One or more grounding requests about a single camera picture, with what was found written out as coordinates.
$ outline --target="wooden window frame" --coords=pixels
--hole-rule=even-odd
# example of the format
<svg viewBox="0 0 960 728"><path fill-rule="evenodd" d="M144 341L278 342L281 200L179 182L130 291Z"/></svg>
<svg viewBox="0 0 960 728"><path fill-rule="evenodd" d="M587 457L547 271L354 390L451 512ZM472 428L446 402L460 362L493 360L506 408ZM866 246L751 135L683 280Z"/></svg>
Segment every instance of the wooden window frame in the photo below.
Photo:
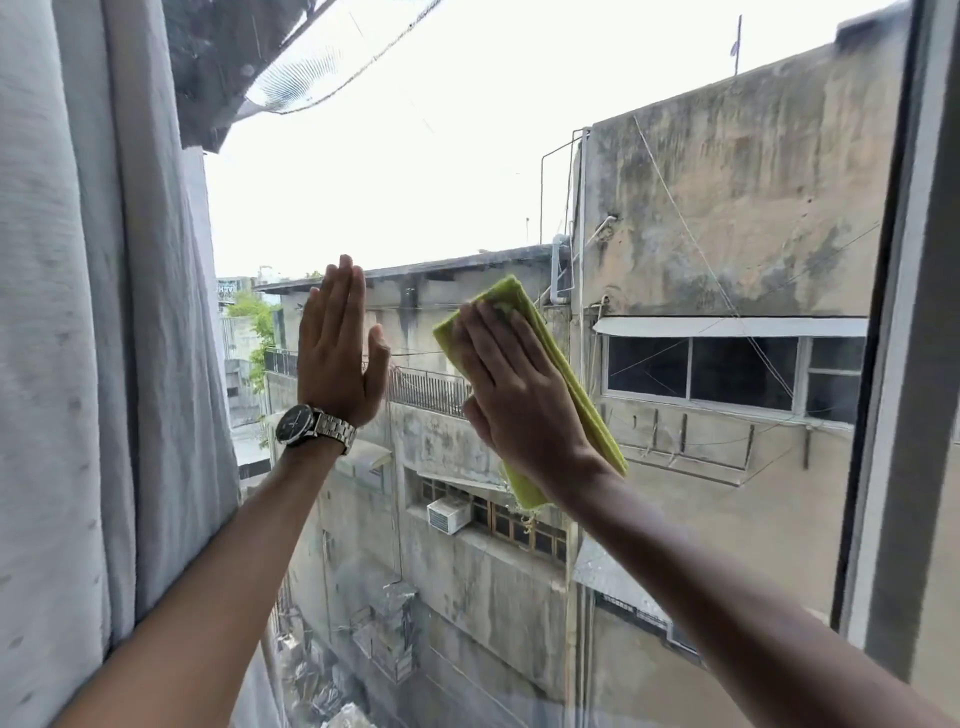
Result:
<svg viewBox="0 0 960 728"><path fill-rule="evenodd" d="M427 499L425 493L429 490L429 493L432 496L432 499ZM420 478L420 495L427 500L428 503L432 503L434 500L439 500L444 496L454 496L460 500L464 500L470 504L470 522L483 528L491 533L494 537L500 539L501 541L509 541L515 546L519 546L525 551L530 553L538 554L541 557L549 558L555 563L565 564L566 563L566 532L562 528L557 528L552 526L549 523L542 523L540 521L533 521L530 532L526 531L526 526L523 523L523 516L519 513L511 511L506 506L495 503L492 500L487 498L475 496L472 493L468 493L462 488L458 488L455 485L450 485L449 483L443 482L436 478L421 477ZM483 520L476 518L477 509L483 509L486 511L486 518ZM500 533L496 530L496 519L497 517L506 518L509 526L510 535ZM550 539L550 553L538 550L536 548L536 534L540 533L542 536Z"/></svg>

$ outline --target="pipe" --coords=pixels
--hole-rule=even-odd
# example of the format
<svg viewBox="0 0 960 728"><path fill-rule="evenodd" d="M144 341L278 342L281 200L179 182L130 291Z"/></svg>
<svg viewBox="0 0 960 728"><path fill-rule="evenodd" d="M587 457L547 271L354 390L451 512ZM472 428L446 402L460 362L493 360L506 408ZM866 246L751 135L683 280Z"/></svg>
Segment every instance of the pipe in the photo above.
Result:
<svg viewBox="0 0 960 728"><path fill-rule="evenodd" d="M540 244L541 244L541 245L543 245L543 163L546 161L546 158L549 157L550 155L555 155L555 154L557 154L557 152L559 152L561 149L566 149L567 147L571 147L571 145L573 144L573 142L576 141L576 139L574 138L574 135L575 135L578 131L582 132L583 130L574 129L572 132L570 132L570 140L569 140L569 141L561 144L561 145L560 145L559 147L557 147L556 149L551 150L550 152L547 152L545 155L543 155L543 156L540 158ZM570 150L570 156L571 156L571 158L573 157L572 147L571 147L571 150ZM566 213L564 213L564 223L566 223Z"/></svg>

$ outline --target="metal watch strap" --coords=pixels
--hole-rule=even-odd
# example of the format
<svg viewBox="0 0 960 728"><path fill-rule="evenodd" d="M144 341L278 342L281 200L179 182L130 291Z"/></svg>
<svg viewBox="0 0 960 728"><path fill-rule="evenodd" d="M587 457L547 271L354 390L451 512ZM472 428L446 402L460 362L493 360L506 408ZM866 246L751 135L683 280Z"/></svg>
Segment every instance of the metal watch strap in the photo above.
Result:
<svg viewBox="0 0 960 728"><path fill-rule="evenodd" d="M317 423L313 429L314 435L333 438L344 444L344 455L350 452L357 428L339 417L326 414L322 409L314 408L314 413L317 416Z"/></svg>

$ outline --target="building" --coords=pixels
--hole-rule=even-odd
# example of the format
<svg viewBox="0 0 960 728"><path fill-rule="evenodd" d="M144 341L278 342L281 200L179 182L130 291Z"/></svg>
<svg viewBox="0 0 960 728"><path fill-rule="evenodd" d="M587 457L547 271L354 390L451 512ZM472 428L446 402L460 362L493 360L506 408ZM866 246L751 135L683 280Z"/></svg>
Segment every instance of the building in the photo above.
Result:
<svg viewBox="0 0 960 728"><path fill-rule="evenodd" d="M824 621L905 15L845 24L831 45L594 124L580 158L574 250L595 237L571 351L586 357L630 482ZM940 511L912 681L960 716L952 514ZM588 677L577 695L592 725L749 725L695 645L589 538L576 567L592 595L578 602Z"/></svg>
<svg viewBox="0 0 960 728"><path fill-rule="evenodd" d="M430 331L506 273L538 296L556 255L576 285L559 281L545 315L629 481L828 621L904 38L900 13L861 19L831 45L594 124L575 165L573 255L544 246L369 273L391 394L324 487L290 584L378 725L749 725L589 536L550 508L526 533ZM273 412L294 402L290 333L311 282L260 287L281 297L290 350L268 364ZM956 470L913 682L960 716ZM453 536L426 509L451 493L473 521ZM399 609L375 603L385 584ZM360 643L391 622L402 649L377 662Z"/></svg>
<svg viewBox="0 0 960 728"><path fill-rule="evenodd" d="M381 324L393 350L390 392L324 485L289 591L319 662L380 728L561 719L564 517L550 507L525 527L498 459L463 419L467 384L432 328L508 274L539 296L552 258L567 255L559 244L535 246L367 273L368 325ZM280 296L289 348L267 357L274 424L296 401L291 332L311 285L259 287ZM544 313L569 341L568 306ZM446 495L469 503L471 523L454 535L427 511Z"/></svg>

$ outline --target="window frame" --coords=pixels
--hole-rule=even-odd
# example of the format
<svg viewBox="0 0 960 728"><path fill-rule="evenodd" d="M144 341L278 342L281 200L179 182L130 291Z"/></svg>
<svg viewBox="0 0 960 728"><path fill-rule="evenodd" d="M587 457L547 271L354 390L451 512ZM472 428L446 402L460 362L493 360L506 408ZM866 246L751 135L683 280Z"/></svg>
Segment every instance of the window frame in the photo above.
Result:
<svg viewBox="0 0 960 728"><path fill-rule="evenodd" d="M824 335L823 337L819 336L784 336L783 338L797 339L797 360L794 364L794 380L792 382L793 389L793 402L789 410L786 409L772 409L769 407L758 407L749 404L732 404L721 401L714 400L695 400L691 397L670 397L668 395L650 395L643 394L641 392L629 392L621 389L611 389L610 388L610 340L611 334L601 334L603 336L603 387L602 394L604 397L613 399L613 400L632 400L632 401L647 401L655 402L660 404L673 404L680 407L690 407L694 409L707 410L709 412L716 412L718 414L726 415L739 415L744 417L751 417L757 420L769 420L769 421L779 421L782 422L787 420L791 423L797 423L799 425L814 425L816 427L821 427L825 429L838 429L851 431L853 425L851 423L838 422L836 420L825 420L819 417L810 417L806 414L806 398L808 394L808 383L809 376L811 374L857 374L860 376L860 372L847 372L846 370L826 370L820 368L810 368L810 356L813 352L813 341L817 338L862 338L858 336L836 336L836 335ZM708 338L708 337L697 337L697 336L687 336L687 337L672 337L672 338L686 338L688 340L688 345L686 347L686 392L689 394L690 385L693 378L693 347L696 344L698 338ZM725 337L725 338L747 338L746 336L742 337Z"/></svg>
<svg viewBox="0 0 960 728"><path fill-rule="evenodd" d="M479 526L482 529L485 529L490 532L491 536L499 539L500 541L506 541L514 546L522 548L524 551L528 551L533 554L537 554L541 558L549 559L552 563L555 564L566 564L566 531L562 528L552 526L549 523L543 523L540 521L533 521L533 528L529 533L523 533L525 539L519 539L517 537L517 532L519 529L524 529L523 516L515 511L511 511L507 506L500 505L489 498L484 498L481 496L475 496L473 493L469 493L462 488L458 488L455 485L451 485L443 480L432 477L420 477L420 497L424 497L424 489L429 488L430 493L434 496L433 500L428 500L428 503L434 502L434 500L439 500L444 496L454 496L460 500L464 500L469 503L470 506L470 523ZM477 501L482 500L483 504L480 505ZM474 506L480 505L480 507L486 509L487 519L486 522L478 521L473 517ZM496 530L496 518L497 516L501 518L506 518L510 524L509 530L510 535L502 534ZM550 553L547 554L543 551L537 550L536 548L536 534L541 533L550 539ZM564 545L564 556L559 555L560 544Z"/></svg>

